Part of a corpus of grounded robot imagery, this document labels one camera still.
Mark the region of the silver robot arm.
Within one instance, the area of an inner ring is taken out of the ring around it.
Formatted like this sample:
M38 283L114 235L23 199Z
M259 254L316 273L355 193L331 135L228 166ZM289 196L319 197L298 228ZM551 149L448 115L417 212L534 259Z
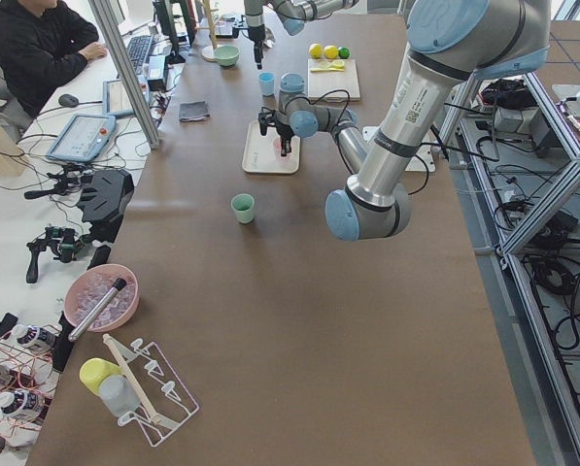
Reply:
M285 30L295 36L306 22L324 19L336 11L352 9L358 1L352 0L245 0L244 14L249 39L254 45L254 58L258 70L262 69L263 44L266 26L263 8L270 7L281 21Z
M549 49L547 1L418 1L407 22L406 69L370 141L348 110L311 103L301 87L281 84L272 122L283 150L293 136L327 132L351 176L330 192L324 213L343 241L386 238L409 222L400 179L452 88L470 77L498 79L539 69Z

